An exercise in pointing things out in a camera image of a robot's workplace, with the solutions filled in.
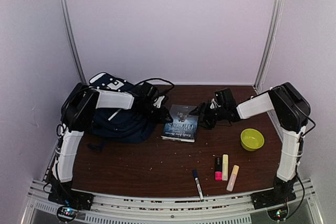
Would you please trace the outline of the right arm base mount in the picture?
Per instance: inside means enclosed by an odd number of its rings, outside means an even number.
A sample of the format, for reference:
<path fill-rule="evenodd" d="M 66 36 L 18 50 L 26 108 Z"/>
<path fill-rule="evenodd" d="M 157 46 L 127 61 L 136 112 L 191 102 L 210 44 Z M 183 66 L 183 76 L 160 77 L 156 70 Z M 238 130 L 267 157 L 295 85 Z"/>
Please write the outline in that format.
<path fill-rule="evenodd" d="M 251 200 L 255 210 L 264 209 L 268 217 L 273 221 L 285 221 L 289 216 L 288 203 L 296 199 L 296 194 L 290 192 L 286 196 L 274 194 L 274 190 L 265 190 L 251 194 Z"/>

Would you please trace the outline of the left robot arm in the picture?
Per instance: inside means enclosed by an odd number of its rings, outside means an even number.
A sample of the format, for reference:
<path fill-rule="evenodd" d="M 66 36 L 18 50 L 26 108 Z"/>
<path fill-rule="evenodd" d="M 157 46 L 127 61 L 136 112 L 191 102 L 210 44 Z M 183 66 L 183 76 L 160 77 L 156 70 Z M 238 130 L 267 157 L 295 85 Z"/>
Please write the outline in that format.
<path fill-rule="evenodd" d="M 73 167 L 86 131 L 106 140 L 140 143 L 158 124 L 171 122 L 165 107 L 169 92 L 145 81 L 136 85 L 120 81 L 98 86 L 78 83 L 61 107 L 58 143 L 48 175 L 50 193 L 64 205 L 75 201 Z"/>

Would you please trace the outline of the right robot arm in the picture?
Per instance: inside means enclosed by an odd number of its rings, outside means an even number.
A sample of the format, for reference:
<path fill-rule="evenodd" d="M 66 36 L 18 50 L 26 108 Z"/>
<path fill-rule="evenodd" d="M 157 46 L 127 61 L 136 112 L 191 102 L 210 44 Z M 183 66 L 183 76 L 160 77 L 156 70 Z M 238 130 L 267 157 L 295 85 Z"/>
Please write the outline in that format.
<path fill-rule="evenodd" d="M 237 104 L 231 89 L 215 92 L 215 98 L 199 104 L 190 114 L 199 117 L 201 124 L 213 129 L 218 121 L 238 122 L 255 115 L 274 111 L 282 130 L 282 149 L 274 188 L 269 192 L 272 203 L 279 204 L 292 192 L 298 179 L 297 168 L 303 155 L 303 139 L 311 121 L 311 107 L 289 83 L 253 96 Z"/>

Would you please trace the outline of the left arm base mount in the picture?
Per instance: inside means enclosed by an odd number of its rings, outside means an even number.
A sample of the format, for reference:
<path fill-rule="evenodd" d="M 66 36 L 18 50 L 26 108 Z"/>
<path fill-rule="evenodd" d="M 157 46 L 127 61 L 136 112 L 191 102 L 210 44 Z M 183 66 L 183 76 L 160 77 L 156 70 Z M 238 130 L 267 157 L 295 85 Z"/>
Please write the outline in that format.
<path fill-rule="evenodd" d="M 66 193 L 50 193 L 48 200 L 59 204 L 56 217 L 62 223 L 69 223 L 76 219 L 79 211 L 90 210 L 93 203 L 93 194 L 71 191 Z"/>

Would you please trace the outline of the navy blue student backpack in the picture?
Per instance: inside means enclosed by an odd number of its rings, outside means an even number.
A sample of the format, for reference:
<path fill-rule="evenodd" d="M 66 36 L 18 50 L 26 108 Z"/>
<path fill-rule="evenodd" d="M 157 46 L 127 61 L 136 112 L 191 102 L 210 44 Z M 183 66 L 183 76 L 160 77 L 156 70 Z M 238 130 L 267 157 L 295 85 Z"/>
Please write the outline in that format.
<path fill-rule="evenodd" d="M 89 133 L 103 138 L 99 145 L 87 144 L 87 147 L 94 151 L 102 150 L 108 142 L 138 144 L 145 141 L 158 125 L 150 121 L 136 110 L 136 103 L 143 99 L 141 85 L 151 79 L 146 79 L 137 84 L 132 84 L 124 79 L 114 77 L 106 72 L 101 72 L 89 80 L 92 87 L 98 90 L 116 91 L 128 93 L 134 97 L 133 108 L 125 110 L 122 108 L 97 108 Z M 166 95 L 174 88 L 159 92 Z"/>

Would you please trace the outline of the dark blue paperback book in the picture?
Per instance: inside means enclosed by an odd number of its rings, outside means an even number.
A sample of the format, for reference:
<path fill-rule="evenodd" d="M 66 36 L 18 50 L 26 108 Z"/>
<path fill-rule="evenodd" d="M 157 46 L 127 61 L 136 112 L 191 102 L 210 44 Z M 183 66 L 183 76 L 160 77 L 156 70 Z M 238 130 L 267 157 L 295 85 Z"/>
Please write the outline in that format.
<path fill-rule="evenodd" d="M 164 140 L 194 143 L 198 125 L 198 116 L 191 115 L 196 106 L 173 104 L 170 115 L 173 122 L 165 124 L 161 138 Z"/>

